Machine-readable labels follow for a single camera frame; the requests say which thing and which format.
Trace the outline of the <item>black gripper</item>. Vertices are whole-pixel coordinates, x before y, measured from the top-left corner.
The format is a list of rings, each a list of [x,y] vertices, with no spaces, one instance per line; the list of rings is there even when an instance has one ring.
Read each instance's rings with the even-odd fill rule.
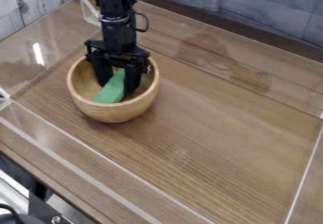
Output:
[[[149,68],[149,52],[136,42],[136,32],[145,32],[148,28],[136,27],[134,13],[128,13],[124,17],[100,14],[98,20],[102,38],[85,41],[85,57],[92,63],[101,87],[113,76],[112,68],[125,69],[125,95],[129,95],[140,85],[141,74]]]

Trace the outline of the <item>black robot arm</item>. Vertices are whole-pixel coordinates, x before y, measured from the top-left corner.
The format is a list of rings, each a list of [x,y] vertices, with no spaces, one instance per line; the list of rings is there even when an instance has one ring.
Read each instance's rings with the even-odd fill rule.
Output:
[[[137,33],[146,32],[149,28],[136,26],[136,16],[145,17],[133,9],[136,2],[137,0],[96,0],[102,39],[84,42],[85,57],[92,63],[101,86],[114,76],[113,67],[124,70],[124,95],[137,89],[141,75],[149,69],[149,52],[137,46]]]

